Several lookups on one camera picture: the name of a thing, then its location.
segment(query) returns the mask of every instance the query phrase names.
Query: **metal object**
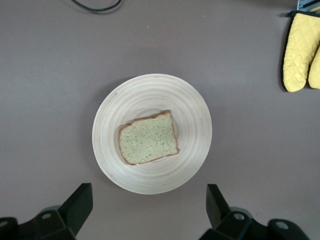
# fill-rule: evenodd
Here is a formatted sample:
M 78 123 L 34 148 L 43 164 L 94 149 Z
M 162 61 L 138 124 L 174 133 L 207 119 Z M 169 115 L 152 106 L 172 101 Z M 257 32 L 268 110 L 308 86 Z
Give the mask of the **metal object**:
M 284 230 L 288 230 L 289 229 L 288 225 L 285 224 L 283 221 L 277 221 L 275 223 L 275 225 L 280 229 L 284 229 Z
M 74 240 L 93 208 L 91 183 L 83 183 L 56 210 L 45 210 L 18 225 L 14 217 L 0 218 L 1 240 Z
M 234 209 L 229 207 L 217 185 L 208 184 L 206 212 L 212 228 L 200 240 L 309 240 L 291 221 L 272 219 L 264 226 L 246 210 Z
M 296 10 L 314 13 L 320 12 L 320 0 L 298 0 Z

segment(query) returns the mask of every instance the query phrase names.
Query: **bread slice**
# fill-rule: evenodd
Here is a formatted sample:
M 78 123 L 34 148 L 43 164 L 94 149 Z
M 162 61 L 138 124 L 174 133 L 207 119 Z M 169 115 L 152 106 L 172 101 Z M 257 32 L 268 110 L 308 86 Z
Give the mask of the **bread slice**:
M 118 142 L 123 159 L 130 165 L 179 153 L 170 110 L 137 118 L 122 126 Z

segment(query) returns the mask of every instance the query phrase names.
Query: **gray table surface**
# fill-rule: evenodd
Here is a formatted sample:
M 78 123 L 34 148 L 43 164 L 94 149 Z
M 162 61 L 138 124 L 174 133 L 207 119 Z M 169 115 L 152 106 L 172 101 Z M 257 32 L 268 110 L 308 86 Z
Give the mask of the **gray table surface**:
M 123 0 L 103 15 L 70 0 L 0 5 L 0 217 L 23 223 L 92 183 L 78 240 L 196 240 L 210 227 L 211 183 L 260 223 L 288 219 L 319 239 L 320 91 L 280 84 L 296 1 Z M 142 195 L 100 170 L 92 125 L 108 93 L 151 73 L 192 84 L 213 134 L 193 178 Z

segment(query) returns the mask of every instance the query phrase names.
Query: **quilted oven mitt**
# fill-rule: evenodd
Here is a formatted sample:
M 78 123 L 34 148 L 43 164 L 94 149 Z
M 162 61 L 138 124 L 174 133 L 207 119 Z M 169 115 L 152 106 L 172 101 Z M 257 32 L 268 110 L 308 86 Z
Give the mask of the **quilted oven mitt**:
M 281 80 L 288 92 L 304 88 L 307 79 L 311 88 L 320 89 L 320 15 L 293 11 Z

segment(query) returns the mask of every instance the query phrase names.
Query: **plate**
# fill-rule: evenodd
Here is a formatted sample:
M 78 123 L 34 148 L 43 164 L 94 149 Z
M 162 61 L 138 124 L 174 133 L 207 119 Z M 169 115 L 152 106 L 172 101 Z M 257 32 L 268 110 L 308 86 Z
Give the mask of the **plate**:
M 118 132 L 132 120 L 170 110 L 179 154 L 129 165 L 120 153 Z M 121 188 L 138 194 L 160 194 L 191 179 L 204 163 L 212 140 L 208 106 L 186 81 L 166 74 L 132 78 L 115 88 L 99 107 L 92 145 L 104 174 Z

